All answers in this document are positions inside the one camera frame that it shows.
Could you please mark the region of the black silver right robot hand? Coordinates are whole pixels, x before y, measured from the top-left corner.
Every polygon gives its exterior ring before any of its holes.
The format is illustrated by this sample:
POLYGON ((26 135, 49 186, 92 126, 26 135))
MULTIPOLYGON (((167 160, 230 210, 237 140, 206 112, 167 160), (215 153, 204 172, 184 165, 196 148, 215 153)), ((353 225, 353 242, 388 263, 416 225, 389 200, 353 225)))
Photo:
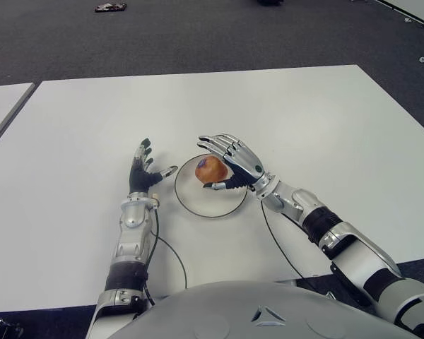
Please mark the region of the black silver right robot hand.
POLYGON ((228 134, 200 136, 197 145, 213 153, 231 170, 232 176, 219 182, 207 182, 205 189, 223 190, 248 187, 252 191, 261 191, 271 183, 268 174, 257 155, 237 137, 228 134))

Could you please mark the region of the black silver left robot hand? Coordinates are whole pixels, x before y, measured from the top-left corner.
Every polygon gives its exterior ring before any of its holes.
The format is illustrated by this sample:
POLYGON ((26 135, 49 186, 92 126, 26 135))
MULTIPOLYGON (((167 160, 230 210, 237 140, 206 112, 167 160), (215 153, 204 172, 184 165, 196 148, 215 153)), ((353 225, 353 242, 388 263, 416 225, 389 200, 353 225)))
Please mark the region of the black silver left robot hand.
POLYGON ((170 177, 177 170, 178 166, 170 166, 159 172, 149 172, 148 168, 153 163, 153 158, 147 158, 151 153, 151 141, 145 138, 137 147, 129 173, 129 193, 145 193, 149 189, 161 182, 164 178, 170 177))

